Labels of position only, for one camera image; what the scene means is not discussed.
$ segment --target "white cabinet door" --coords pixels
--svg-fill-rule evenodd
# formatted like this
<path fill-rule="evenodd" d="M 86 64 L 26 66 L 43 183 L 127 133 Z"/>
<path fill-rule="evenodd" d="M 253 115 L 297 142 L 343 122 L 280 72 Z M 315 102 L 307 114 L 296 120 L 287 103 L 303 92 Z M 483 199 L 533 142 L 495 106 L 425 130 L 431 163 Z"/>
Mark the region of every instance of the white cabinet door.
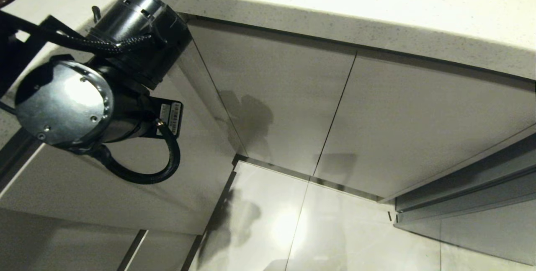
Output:
<path fill-rule="evenodd" d="M 0 209 L 0 270 L 116 270 L 136 233 Z"/>
<path fill-rule="evenodd" d="M 153 96 L 184 103 L 177 172 L 155 185 L 115 177 L 96 160 L 42 146 L 0 194 L 0 207 L 70 221 L 202 234 L 233 169 L 235 151 L 180 69 Z M 155 172 L 168 162 L 166 143 L 129 139 L 109 144 L 132 170 Z"/>
<path fill-rule="evenodd" d="M 534 81 L 360 49 L 315 176 L 393 197 L 506 146 L 535 103 Z"/>
<path fill-rule="evenodd" d="M 179 271 L 197 235 L 149 230 L 128 271 Z"/>
<path fill-rule="evenodd" d="M 212 21 L 188 26 L 247 156 L 312 174 L 356 50 Z"/>

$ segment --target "cabinet door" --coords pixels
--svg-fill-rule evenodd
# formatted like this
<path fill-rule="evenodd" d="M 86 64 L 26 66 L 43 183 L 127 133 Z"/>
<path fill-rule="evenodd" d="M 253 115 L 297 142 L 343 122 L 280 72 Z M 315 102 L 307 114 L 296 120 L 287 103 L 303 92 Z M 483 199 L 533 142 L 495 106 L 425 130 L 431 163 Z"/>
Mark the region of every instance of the cabinet door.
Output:
<path fill-rule="evenodd" d="M 149 230 L 128 271 L 179 271 L 197 235 Z"/>
<path fill-rule="evenodd" d="M 226 23 L 188 25 L 247 156 L 312 174 L 355 49 Z"/>
<path fill-rule="evenodd" d="M 396 196 L 499 150 L 535 101 L 534 81 L 360 49 L 315 176 Z"/>
<path fill-rule="evenodd" d="M 0 209 L 0 270 L 116 270 L 136 233 Z"/>
<path fill-rule="evenodd" d="M 0 207 L 70 221 L 202 234 L 233 169 L 235 151 L 178 67 L 153 93 L 184 103 L 177 172 L 155 185 L 128 183 L 86 156 L 43 145 L 0 194 Z M 109 144 L 139 172 L 161 170 L 166 143 L 129 139 Z"/>

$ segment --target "black cable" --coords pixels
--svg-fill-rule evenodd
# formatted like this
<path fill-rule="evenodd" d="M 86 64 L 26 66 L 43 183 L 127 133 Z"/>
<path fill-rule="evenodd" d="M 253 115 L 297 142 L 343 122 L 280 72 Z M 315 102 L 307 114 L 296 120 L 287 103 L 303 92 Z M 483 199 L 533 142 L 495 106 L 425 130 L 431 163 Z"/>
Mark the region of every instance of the black cable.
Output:
<path fill-rule="evenodd" d="M 102 16 L 100 14 L 99 6 L 92 6 L 91 11 L 93 12 L 93 22 L 97 23 L 98 21 L 100 21 Z"/>
<path fill-rule="evenodd" d="M 103 41 L 92 41 L 87 39 L 73 38 L 65 36 L 45 28 L 42 28 L 34 23 L 30 23 L 24 19 L 10 15 L 0 10 L 0 19 L 11 24 L 12 27 L 27 32 L 32 35 L 37 35 L 40 38 L 74 50 L 84 51 L 100 55 L 102 57 L 112 57 L 113 55 L 122 54 L 133 49 L 142 48 L 149 43 L 152 44 L 151 34 L 145 36 L 134 36 L 123 40 L 117 44 Z"/>
<path fill-rule="evenodd" d="M 173 133 L 169 130 L 168 126 L 161 119 L 157 119 L 156 124 L 157 129 L 162 133 L 164 140 L 166 140 L 169 150 L 169 161 L 167 166 L 157 173 L 142 174 L 125 168 L 119 164 L 119 162 L 115 161 L 111 156 L 110 150 L 105 145 L 100 145 L 89 155 L 99 160 L 103 166 L 117 177 L 128 182 L 136 184 L 155 184 L 167 180 L 175 173 L 180 164 L 180 148 L 178 147 L 175 136 L 173 136 Z"/>
<path fill-rule="evenodd" d="M 10 114 L 13 114 L 13 115 L 16 115 L 15 114 L 15 109 L 13 109 L 12 107 L 6 105 L 5 103 L 2 103 L 2 101 L 0 101 L 0 109 L 10 113 Z"/>

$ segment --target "white floor tile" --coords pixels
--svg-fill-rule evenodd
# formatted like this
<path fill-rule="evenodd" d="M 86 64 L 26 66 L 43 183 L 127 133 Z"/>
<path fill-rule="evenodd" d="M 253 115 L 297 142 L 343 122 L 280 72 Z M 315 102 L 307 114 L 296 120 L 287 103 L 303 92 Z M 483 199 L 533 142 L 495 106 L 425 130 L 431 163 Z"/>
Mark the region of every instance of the white floor tile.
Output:
<path fill-rule="evenodd" d="M 390 209 L 309 184 L 287 271 L 439 271 L 440 243 L 394 228 Z"/>
<path fill-rule="evenodd" d="M 190 271 L 284 271 L 307 182 L 239 162 L 226 207 Z"/>
<path fill-rule="evenodd" d="M 441 244 L 441 271 L 536 271 L 536 267 Z"/>

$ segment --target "barcode label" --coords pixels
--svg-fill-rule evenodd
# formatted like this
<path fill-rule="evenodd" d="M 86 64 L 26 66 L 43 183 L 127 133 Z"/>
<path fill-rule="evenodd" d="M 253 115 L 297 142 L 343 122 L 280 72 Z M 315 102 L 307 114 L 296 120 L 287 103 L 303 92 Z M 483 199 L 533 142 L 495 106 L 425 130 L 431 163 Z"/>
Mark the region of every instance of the barcode label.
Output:
<path fill-rule="evenodd" d="M 170 111 L 171 111 L 171 106 L 170 105 L 165 105 L 164 103 L 162 105 L 160 105 L 160 119 L 163 122 L 168 123 L 169 112 Z M 157 130 L 157 135 L 162 136 L 162 133 L 159 130 Z"/>
<path fill-rule="evenodd" d="M 178 132 L 179 114 L 180 114 L 180 103 L 172 103 L 171 111 L 169 113 L 168 127 L 169 127 L 169 130 L 171 130 L 171 132 L 173 133 L 173 135 L 177 135 L 177 132 Z"/>

